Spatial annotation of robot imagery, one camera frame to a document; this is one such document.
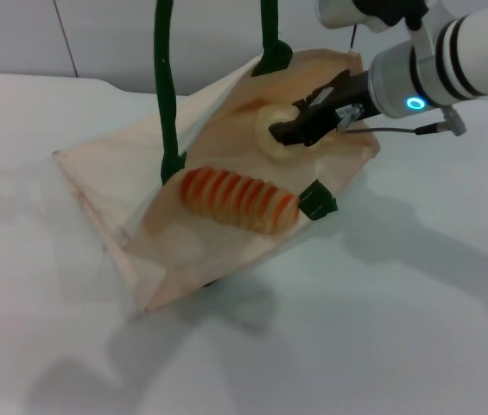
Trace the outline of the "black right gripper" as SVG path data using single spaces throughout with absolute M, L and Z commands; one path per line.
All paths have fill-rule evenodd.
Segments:
M 300 110 L 294 122 L 272 124 L 269 133 L 284 146 L 309 147 L 334 130 L 349 107 L 362 106 L 359 120 L 380 114 L 370 96 L 368 80 L 367 71 L 354 75 L 349 69 L 342 71 L 306 98 L 293 103 Z

